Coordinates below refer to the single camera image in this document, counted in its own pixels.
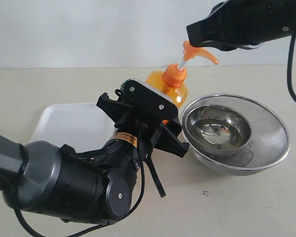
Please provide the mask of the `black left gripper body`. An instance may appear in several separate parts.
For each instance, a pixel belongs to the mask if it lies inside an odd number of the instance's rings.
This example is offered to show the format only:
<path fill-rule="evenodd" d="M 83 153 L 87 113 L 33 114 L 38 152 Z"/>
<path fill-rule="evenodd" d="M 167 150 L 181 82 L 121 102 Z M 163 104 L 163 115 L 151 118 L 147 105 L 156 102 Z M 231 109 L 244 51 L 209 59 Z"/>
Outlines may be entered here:
<path fill-rule="evenodd" d="M 126 133 L 128 143 L 136 146 L 138 142 L 135 139 L 139 131 L 141 131 L 145 148 L 148 150 L 154 149 L 154 145 L 161 133 L 161 123 L 148 123 L 140 120 L 140 118 L 136 117 L 130 105 L 120 101 L 119 98 L 116 101 L 110 99 L 107 93 L 103 93 L 99 97 L 97 107 L 114 122 L 117 132 Z"/>

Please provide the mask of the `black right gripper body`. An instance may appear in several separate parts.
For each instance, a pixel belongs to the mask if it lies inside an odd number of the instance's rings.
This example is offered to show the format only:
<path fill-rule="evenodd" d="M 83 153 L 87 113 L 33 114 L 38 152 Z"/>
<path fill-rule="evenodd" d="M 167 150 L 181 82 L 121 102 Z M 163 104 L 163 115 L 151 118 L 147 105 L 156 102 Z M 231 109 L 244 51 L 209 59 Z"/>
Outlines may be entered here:
<path fill-rule="evenodd" d="M 214 9 L 230 10 L 237 20 L 236 32 L 251 43 L 296 34 L 296 0 L 227 0 Z"/>

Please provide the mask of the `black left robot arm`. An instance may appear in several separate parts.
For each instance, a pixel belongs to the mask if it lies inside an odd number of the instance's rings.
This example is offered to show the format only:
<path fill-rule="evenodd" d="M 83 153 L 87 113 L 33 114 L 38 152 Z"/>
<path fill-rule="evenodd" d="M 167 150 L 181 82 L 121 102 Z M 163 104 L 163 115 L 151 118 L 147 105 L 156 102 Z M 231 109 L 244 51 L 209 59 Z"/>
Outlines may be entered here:
<path fill-rule="evenodd" d="M 46 141 L 22 145 L 0 135 L 0 191 L 9 207 L 109 225 L 129 214 L 137 172 L 153 149 L 186 154 L 188 144 L 177 139 L 178 108 L 170 100 L 156 94 L 112 100 L 104 93 L 97 106 L 116 128 L 97 150 L 78 153 Z"/>

